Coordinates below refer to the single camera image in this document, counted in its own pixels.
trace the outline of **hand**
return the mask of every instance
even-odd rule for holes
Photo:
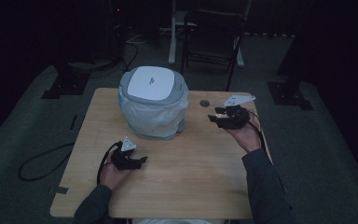
[[[111,152],[106,160],[106,165],[101,171],[101,184],[107,186],[111,190],[118,189],[124,179],[131,173],[131,170],[119,171],[111,162],[113,152]]]
[[[252,110],[249,111],[252,112],[249,113],[250,116],[249,121],[254,124],[257,130],[255,130],[255,128],[252,127],[249,123],[247,123],[241,129],[235,129],[235,130],[225,129],[226,132],[228,132],[235,138],[235,140],[240,145],[240,147],[242,147],[248,153],[261,148],[260,138],[257,134],[257,131],[259,129],[259,124],[255,122],[255,115],[253,114],[254,111]]]

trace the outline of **plastic bag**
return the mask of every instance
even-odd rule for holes
[[[169,140],[175,137],[178,126],[184,122],[188,107],[188,87],[183,84],[182,97],[170,105],[144,105],[125,97],[118,89],[118,104],[131,129],[145,138]]]

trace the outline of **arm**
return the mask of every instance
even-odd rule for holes
[[[131,170],[119,171],[110,161],[112,154],[107,157],[107,163],[101,172],[101,184],[77,208],[74,216],[74,224],[96,223],[103,218],[111,196],[115,189],[119,188]]]
[[[242,157],[247,171],[249,203],[255,223],[293,223],[290,205],[274,166],[264,149]]]
[[[252,113],[250,122],[259,128]],[[226,131],[247,152],[242,161],[247,171],[249,203],[255,223],[293,223],[281,180],[261,148],[255,128],[246,124],[241,129]]]
[[[77,208],[74,224],[96,223],[106,213],[112,196],[112,190],[105,185],[98,185]]]

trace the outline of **gray carpet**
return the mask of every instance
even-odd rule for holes
[[[136,44],[139,53],[131,68],[155,65],[179,71],[180,42],[177,63],[168,65],[168,35],[162,35],[159,41],[139,38],[133,41],[139,42]],[[256,96],[271,156],[287,187],[287,199],[296,221],[358,223],[358,166],[317,89],[308,83],[300,86],[313,111],[275,105],[269,94],[268,81],[285,81],[285,77],[275,74],[290,43],[291,39],[286,37],[247,36],[241,46],[245,66],[235,70],[230,90]],[[127,62],[134,53],[132,46],[126,47]],[[90,68],[82,63],[74,66]],[[100,87],[117,87],[122,71],[92,73],[83,95],[42,100],[42,94],[50,89],[56,76],[52,66],[41,73],[0,128],[0,223],[72,221],[49,214],[66,162],[52,175],[34,182],[19,180],[17,172],[29,157],[75,142],[93,92]],[[185,70],[184,77],[193,91],[223,91],[227,78],[223,67],[195,63]],[[77,119],[72,127],[74,116]],[[63,148],[32,162],[25,167],[24,175],[42,175],[70,150]]]

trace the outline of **gray sleeve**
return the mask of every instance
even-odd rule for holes
[[[255,223],[294,223],[281,180],[264,149],[242,157],[247,171],[249,203]]]
[[[107,211],[112,190],[105,185],[98,185],[77,208],[74,224],[90,224],[100,220]]]

